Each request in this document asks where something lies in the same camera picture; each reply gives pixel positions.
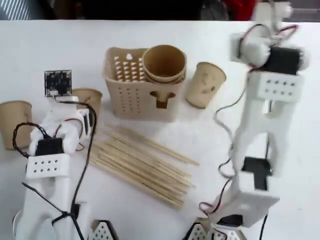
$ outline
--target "paper cup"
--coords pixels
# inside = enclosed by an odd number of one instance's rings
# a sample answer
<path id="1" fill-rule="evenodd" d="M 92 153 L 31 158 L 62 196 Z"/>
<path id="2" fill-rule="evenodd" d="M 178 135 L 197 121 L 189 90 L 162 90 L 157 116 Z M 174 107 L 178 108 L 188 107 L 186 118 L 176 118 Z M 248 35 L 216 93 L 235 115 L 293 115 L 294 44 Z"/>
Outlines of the paper cup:
<path id="1" fill-rule="evenodd" d="M 185 99 L 192 106 L 205 109 L 226 79 L 220 67 L 209 62 L 199 62 Z"/>
<path id="2" fill-rule="evenodd" d="M 171 45 L 149 48 L 142 55 L 142 68 L 147 80 L 158 84 L 178 82 L 186 72 L 187 57 Z"/>
<path id="3" fill-rule="evenodd" d="M 100 107 L 101 107 L 102 93 L 92 88 L 77 88 L 72 90 L 72 95 L 77 96 L 79 98 L 79 102 L 83 102 L 91 105 L 91 107 L 94 109 L 96 113 L 96 117 L 98 121 Z M 85 109 L 85 108 L 87 107 L 84 105 L 77 106 L 77 109 Z"/>
<path id="4" fill-rule="evenodd" d="M 14 150 L 12 138 L 16 126 L 20 123 L 32 122 L 32 105 L 26 101 L 8 101 L 0 104 L 0 132 L 4 148 Z M 20 149 L 30 144 L 32 126 L 21 126 L 16 136 L 16 143 Z"/>

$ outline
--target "table surface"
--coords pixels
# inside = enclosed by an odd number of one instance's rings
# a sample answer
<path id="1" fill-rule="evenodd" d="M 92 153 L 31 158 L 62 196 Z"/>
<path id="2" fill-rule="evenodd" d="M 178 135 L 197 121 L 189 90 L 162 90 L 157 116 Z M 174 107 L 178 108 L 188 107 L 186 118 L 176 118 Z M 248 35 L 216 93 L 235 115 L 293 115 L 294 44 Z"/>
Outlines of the table surface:
<path id="1" fill-rule="evenodd" d="M 44 98 L 45 70 L 72 70 L 74 88 L 89 87 L 103 93 L 102 121 L 127 126 L 171 149 L 200 162 L 200 167 L 181 165 L 192 173 L 196 185 L 178 211 L 159 202 L 111 174 L 89 167 L 79 198 L 92 196 L 95 219 L 110 220 L 121 240 L 180 240 L 201 216 L 200 201 L 213 201 L 224 180 L 217 167 L 228 157 L 227 134 L 213 121 L 214 111 L 234 102 L 243 89 L 248 68 L 229 61 L 230 34 L 244 32 L 250 22 L 200 21 L 0 21 L 0 103 L 25 100 L 32 104 L 33 121 L 39 123 L 48 110 Z M 320 102 L 320 24 L 301 23 L 291 42 L 311 51 L 311 66 L 301 101 L 289 132 L 289 151 L 280 179 L 281 200 L 269 212 L 264 239 L 314 239 L 320 228 L 320 114 L 313 103 Z M 110 96 L 101 71 L 106 49 L 148 48 L 174 45 L 187 55 L 187 81 L 196 64 L 208 61 L 220 66 L 227 81 L 205 110 L 195 109 L 183 99 L 178 120 L 173 123 L 117 119 L 111 112 Z M 243 100 L 221 113 L 234 131 L 240 121 Z M 266 138 L 261 135 L 247 154 L 263 157 Z M 84 161 L 77 160 L 76 178 Z M 0 239 L 13 239 L 11 220 L 23 206 L 26 160 L 6 151 L 0 142 Z M 259 238 L 262 221 L 244 233 Z"/>

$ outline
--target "robotic arm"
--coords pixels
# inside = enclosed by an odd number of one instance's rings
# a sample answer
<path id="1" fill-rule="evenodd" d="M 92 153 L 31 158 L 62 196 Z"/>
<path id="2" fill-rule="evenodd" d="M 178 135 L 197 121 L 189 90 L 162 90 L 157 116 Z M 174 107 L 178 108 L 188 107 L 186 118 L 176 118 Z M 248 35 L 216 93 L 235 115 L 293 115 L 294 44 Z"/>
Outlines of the robotic arm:
<path id="1" fill-rule="evenodd" d="M 235 133 L 230 158 L 235 176 L 229 189 L 207 209 L 209 222 L 218 229 L 249 228 L 280 200 L 279 177 L 288 149 L 287 136 L 296 104 L 304 85 L 299 71 L 309 66 L 309 55 L 300 47 L 284 43 L 283 32 L 256 24 L 245 34 L 231 37 L 231 60 L 252 67 L 240 125 Z M 271 112 L 263 113 L 266 101 Z M 246 150 L 256 135 L 268 133 L 270 159 L 247 157 Z"/>
<path id="2" fill-rule="evenodd" d="M 92 133 L 90 111 L 77 109 L 76 104 L 60 103 L 78 102 L 78 97 L 61 96 L 58 91 L 52 93 L 55 93 L 57 100 L 48 98 L 51 109 L 40 124 L 51 138 L 44 138 L 37 128 L 31 132 L 26 181 L 28 186 L 36 189 L 56 207 L 34 191 L 26 190 L 22 216 L 15 232 L 17 240 L 37 239 L 46 219 L 53 221 L 58 240 L 84 240 L 90 232 L 90 205 L 74 199 L 76 186 L 71 181 L 70 172 L 74 164 L 72 156 L 78 144 L 88 139 Z M 53 186 L 52 190 L 49 190 L 48 185 Z M 80 238 L 73 219 L 68 216 L 70 211 L 75 215 L 78 230 L 84 238 Z"/>

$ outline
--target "red object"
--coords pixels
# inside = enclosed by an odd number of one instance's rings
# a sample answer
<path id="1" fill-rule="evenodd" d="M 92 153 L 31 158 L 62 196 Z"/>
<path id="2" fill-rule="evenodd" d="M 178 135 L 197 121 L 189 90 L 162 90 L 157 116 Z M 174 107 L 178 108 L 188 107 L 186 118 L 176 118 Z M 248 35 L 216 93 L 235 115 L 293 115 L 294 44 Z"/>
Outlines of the red object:
<path id="1" fill-rule="evenodd" d="M 234 14 L 235 21 L 249 21 L 257 0 L 222 0 Z"/>

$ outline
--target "circuit board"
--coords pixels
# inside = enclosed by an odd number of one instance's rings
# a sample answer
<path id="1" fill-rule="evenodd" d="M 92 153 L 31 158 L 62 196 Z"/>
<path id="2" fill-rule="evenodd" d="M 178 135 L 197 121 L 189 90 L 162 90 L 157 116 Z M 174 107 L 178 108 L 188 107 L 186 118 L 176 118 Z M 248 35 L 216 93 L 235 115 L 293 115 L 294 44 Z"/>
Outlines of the circuit board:
<path id="1" fill-rule="evenodd" d="M 46 97 L 71 96 L 71 70 L 45 71 L 44 88 Z"/>

